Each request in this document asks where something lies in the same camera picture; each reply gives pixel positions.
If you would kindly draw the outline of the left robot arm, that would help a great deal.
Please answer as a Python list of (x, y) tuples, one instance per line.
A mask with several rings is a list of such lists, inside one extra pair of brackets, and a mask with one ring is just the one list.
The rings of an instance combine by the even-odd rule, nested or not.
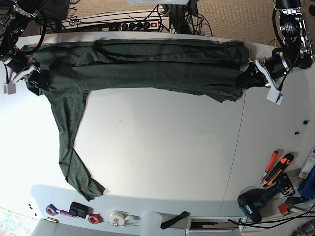
[(307, 29), (306, 16), (299, 0), (275, 0), (273, 28), (280, 47), (269, 58), (249, 62), (236, 80), (242, 89), (268, 87), (281, 92), (284, 81), (294, 68), (309, 69), (315, 61), (315, 46)]

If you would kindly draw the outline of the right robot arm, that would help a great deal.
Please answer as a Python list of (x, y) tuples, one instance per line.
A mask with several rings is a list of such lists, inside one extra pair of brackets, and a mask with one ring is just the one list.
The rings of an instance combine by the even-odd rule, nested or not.
[[(41, 47), (47, 30), (47, 17), (44, 6), (47, 0), (14, 1), (0, 27), (0, 61), (3, 63), (6, 79), (3, 84), (5, 94), (14, 94), (16, 84), (24, 80), (39, 89), (46, 90), (48, 82), (42, 76), (40, 63), (34, 54)], [(38, 44), (29, 51), (22, 51), (16, 46), (19, 37), (25, 32), (28, 24), (34, 21), (42, 25)]]

